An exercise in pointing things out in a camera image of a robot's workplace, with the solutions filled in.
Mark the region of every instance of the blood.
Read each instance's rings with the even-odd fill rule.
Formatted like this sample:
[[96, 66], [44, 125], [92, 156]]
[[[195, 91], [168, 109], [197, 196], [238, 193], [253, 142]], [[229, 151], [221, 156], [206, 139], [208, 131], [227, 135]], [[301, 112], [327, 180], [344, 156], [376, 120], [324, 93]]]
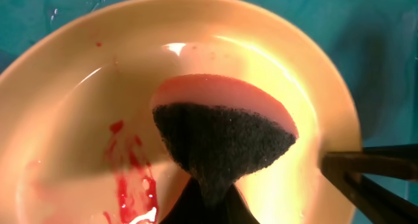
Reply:
[[[151, 163], [142, 151], [139, 136], [125, 136], [122, 133], [123, 128], [123, 121], [117, 121], [109, 127], [113, 135], [104, 152], [116, 181], [120, 223], [128, 224], [134, 220], [135, 223], [155, 223], [159, 207], [157, 184], [152, 176]], [[120, 165], [128, 165], [129, 171], [123, 171]], [[148, 187], [143, 187], [144, 182], [148, 183]], [[112, 224], [109, 214], [103, 215]]]

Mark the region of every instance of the plate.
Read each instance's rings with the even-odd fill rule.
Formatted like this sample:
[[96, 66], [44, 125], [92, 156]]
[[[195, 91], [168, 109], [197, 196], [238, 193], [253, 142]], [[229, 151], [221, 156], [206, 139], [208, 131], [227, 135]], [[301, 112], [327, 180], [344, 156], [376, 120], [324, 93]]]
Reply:
[[130, 0], [42, 39], [0, 76], [0, 222], [157, 222], [189, 176], [153, 124], [165, 79], [221, 74], [282, 102], [299, 131], [273, 165], [237, 181], [260, 223], [349, 223], [354, 207], [318, 169], [360, 150], [347, 87], [283, 18], [239, 0]]

